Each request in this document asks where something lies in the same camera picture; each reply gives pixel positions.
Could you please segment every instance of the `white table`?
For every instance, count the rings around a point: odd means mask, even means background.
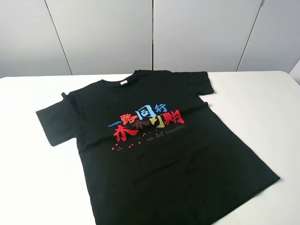
[[[94,225],[72,139],[48,143],[35,111],[95,81],[128,75],[0,79],[0,224]],[[300,86],[284,72],[209,73],[201,97],[282,179],[218,225],[300,224]]]

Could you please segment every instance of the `black t-shirt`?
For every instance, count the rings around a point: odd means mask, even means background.
[[[209,225],[280,179],[203,102],[207,72],[135,71],[37,112],[77,138],[97,225]]]

